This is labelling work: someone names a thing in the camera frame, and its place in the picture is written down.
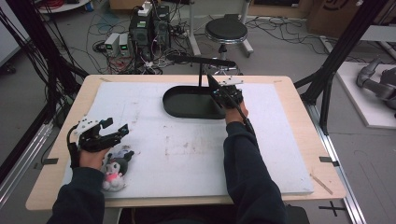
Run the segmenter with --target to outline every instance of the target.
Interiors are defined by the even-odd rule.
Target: black stool
[[[220,19],[215,19],[207,23],[205,27],[205,34],[207,38],[220,43],[219,54],[221,60],[226,59],[227,48],[226,45],[239,44],[242,43],[248,36],[248,28],[241,23],[238,19],[234,17],[224,17]],[[211,75],[227,75],[226,71],[236,70],[237,75],[240,75],[238,66],[236,67],[216,67],[216,66],[206,66],[206,72],[209,69],[216,68],[216,72]]]

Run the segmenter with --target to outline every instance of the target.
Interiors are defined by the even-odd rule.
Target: cardboard box
[[[359,7],[351,0],[315,0],[306,21],[309,33],[340,37]]]
[[[132,9],[134,7],[141,7],[145,0],[110,0],[111,9]]]

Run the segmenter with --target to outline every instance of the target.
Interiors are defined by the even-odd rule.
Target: black tray
[[[163,95],[163,108],[177,118],[225,118],[224,110],[212,99],[208,87],[175,86]]]

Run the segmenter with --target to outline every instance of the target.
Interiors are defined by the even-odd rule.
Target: person's left hand
[[[110,148],[98,152],[89,152],[82,149],[79,152],[79,167],[90,167],[100,170],[102,168],[102,160],[109,150]]]

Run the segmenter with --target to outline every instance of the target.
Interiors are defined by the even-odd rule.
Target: black jacket
[[[238,207],[237,223],[286,223],[279,188],[268,174],[256,138],[239,122],[227,125],[224,170],[227,190]],[[102,223],[104,175],[92,168],[76,168],[70,184],[61,187],[48,223]],[[196,223],[175,220],[166,223]]]

